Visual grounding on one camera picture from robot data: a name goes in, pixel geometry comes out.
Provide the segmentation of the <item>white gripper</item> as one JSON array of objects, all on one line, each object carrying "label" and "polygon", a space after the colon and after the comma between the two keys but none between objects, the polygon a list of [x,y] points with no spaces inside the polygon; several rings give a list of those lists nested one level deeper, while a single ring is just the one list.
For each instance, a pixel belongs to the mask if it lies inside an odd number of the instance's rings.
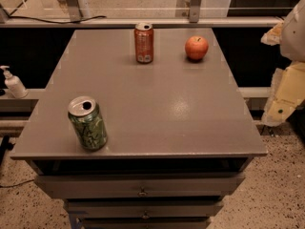
[{"label": "white gripper", "polygon": [[264,107],[262,123],[275,127],[305,100],[305,0],[300,0],[284,20],[263,34],[260,41],[274,46],[293,62],[285,70],[275,69],[270,96]]}]

